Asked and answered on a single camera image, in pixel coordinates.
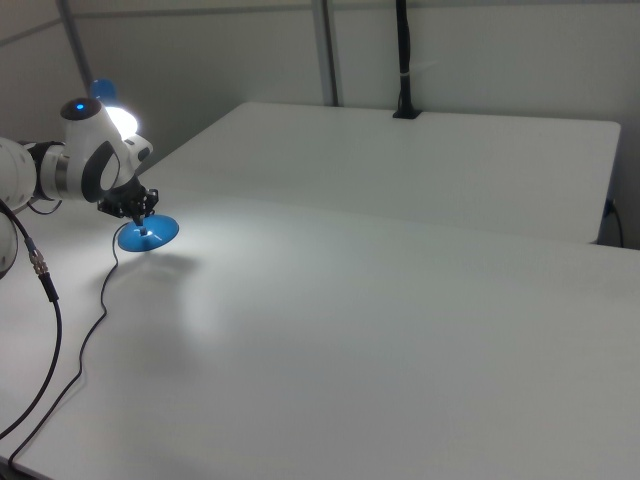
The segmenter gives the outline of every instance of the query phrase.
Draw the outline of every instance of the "table surface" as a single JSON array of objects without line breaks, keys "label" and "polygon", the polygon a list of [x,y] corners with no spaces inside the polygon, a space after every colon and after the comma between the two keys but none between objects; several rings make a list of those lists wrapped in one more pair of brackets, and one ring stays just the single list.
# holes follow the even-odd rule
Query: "table surface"
[{"label": "table surface", "polygon": [[612,122],[247,103],[181,148],[182,185],[197,172],[218,193],[590,243],[619,133]]},{"label": "table surface", "polygon": [[[640,471],[637,252],[212,193],[197,164],[187,144],[143,175],[181,232],[120,252],[83,385],[21,465],[69,480]],[[65,337],[5,457],[75,373],[118,225],[74,203],[23,221]],[[53,349],[29,270],[23,254],[0,283],[3,425]]]}]

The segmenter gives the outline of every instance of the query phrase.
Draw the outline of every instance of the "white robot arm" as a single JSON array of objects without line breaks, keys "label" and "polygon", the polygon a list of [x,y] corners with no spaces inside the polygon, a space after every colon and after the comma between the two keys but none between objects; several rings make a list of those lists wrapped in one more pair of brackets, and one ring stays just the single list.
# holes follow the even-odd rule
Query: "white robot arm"
[{"label": "white robot arm", "polygon": [[[145,189],[135,170],[152,152],[151,144],[135,135],[135,125],[119,130],[113,119],[127,114],[96,99],[72,100],[60,115],[65,143],[0,138],[0,200],[12,211],[31,198],[97,203],[102,212],[133,219],[144,233],[142,219],[153,213],[158,192]],[[15,228],[0,214],[0,278],[16,251]]]}]

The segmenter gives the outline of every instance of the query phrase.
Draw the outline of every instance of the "black cable post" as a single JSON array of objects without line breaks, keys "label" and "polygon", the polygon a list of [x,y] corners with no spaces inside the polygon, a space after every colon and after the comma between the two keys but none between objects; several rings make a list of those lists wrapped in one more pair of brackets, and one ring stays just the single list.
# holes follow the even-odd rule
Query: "black cable post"
[{"label": "black cable post", "polygon": [[400,104],[393,118],[415,119],[421,110],[413,108],[411,103],[411,76],[409,62],[411,60],[411,36],[407,19],[407,1],[396,0],[396,18],[398,23],[398,54],[400,57]]}]

